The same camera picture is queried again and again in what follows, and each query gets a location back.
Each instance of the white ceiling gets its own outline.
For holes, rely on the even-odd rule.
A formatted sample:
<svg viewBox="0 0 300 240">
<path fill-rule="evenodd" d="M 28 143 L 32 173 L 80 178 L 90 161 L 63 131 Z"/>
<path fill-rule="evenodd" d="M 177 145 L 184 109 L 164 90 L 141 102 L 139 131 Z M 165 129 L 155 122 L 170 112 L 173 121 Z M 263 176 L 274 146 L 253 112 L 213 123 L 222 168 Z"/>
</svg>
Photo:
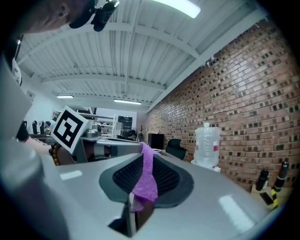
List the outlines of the white ceiling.
<svg viewBox="0 0 300 240">
<path fill-rule="evenodd" d="M 148 111 L 206 60 L 265 17 L 246 0 L 191 0 L 190 18 L 151 0 L 120 0 L 105 29 L 25 35 L 17 62 L 68 105 Z M 141 106 L 114 103 L 129 99 Z"/>
</svg>

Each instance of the water bottle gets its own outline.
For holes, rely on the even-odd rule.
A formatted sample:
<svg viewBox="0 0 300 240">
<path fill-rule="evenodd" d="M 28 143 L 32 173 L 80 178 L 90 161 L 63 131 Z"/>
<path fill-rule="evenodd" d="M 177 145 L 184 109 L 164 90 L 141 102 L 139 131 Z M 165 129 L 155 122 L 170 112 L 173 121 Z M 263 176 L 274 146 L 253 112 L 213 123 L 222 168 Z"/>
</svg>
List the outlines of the water bottle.
<svg viewBox="0 0 300 240">
<path fill-rule="evenodd" d="M 197 165 L 212 168 L 219 162 L 220 129 L 210 127 L 208 122 L 204 127 L 196 129 L 196 145 L 194 161 Z"/>
</svg>

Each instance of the bracelet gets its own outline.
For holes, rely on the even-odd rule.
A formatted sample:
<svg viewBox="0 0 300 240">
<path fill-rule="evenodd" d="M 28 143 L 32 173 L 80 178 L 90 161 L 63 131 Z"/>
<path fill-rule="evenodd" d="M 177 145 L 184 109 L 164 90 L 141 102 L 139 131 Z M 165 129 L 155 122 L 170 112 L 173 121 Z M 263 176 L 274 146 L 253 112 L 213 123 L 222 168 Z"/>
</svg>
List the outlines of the bracelet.
<svg viewBox="0 0 300 240">
<path fill-rule="evenodd" d="M 53 161 L 56 166 L 60 165 L 60 162 L 58 161 L 58 156 L 57 156 L 57 152 L 60 147 L 61 147 L 61 145 L 58 142 L 56 142 L 56 143 L 51 144 L 51 148 L 49 149 L 49 153 L 52 156 Z"/>
<path fill-rule="evenodd" d="M 44 143 L 44 142 L 38 140 L 37 138 L 33 138 L 33 140 L 37 141 L 38 143 L 40 143 L 40 144 L 42 144 L 42 145 L 44 145 L 44 146 L 47 146 L 47 145 L 48 145 L 47 143 Z"/>
</svg>

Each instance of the fluorescent light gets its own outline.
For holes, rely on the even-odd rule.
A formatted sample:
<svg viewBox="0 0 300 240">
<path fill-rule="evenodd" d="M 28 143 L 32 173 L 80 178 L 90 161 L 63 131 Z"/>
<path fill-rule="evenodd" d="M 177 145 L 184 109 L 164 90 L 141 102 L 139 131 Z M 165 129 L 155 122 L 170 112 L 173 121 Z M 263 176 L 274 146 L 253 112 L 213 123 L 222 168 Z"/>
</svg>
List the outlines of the fluorescent light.
<svg viewBox="0 0 300 240">
<path fill-rule="evenodd" d="M 188 0 L 153 0 L 155 2 L 160 2 L 166 4 L 170 7 L 173 7 L 186 15 L 189 15 L 192 18 L 196 18 L 200 13 L 201 9 L 196 6 L 194 3 Z"/>
<path fill-rule="evenodd" d="M 125 100 L 117 100 L 117 99 L 115 99 L 114 102 L 116 102 L 116 103 L 131 103 L 131 104 L 138 104 L 138 105 L 141 105 L 141 103 L 139 103 L 139 102 L 125 101 Z"/>
<path fill-rule="evenodd" d="M 59 95 L 58 98 L 74 98 L 72 95 Z"/>
</svg>

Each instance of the black bottle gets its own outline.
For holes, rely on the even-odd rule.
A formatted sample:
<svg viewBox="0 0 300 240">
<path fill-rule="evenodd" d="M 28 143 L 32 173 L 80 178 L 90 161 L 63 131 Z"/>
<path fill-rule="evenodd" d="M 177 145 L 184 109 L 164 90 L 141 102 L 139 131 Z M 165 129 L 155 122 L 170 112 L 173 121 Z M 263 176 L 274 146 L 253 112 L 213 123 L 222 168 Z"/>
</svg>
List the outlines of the black bottle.
<svg viewBox="0 0 300 240">
<path fill-rule="evenodd" d="M 285 179 L 287 176 L 287 169 L 289 168 L 289 163 L 288 162 L 283 162 L 282 167 L 280 169 L 280 172 L 277 176 L 276 182 L 274 184 L 274 190 L 276 192 L 279 192 L 285 183 Z"/>
<path fill-rule="evenodd" d="M 264 184 L 269 178 L 269 171 L 268 170 L 261 170 L 261 174 L 259 175 L 259 179 L 256 183 L 256 190 L 261 191 Z"/>
</svg>

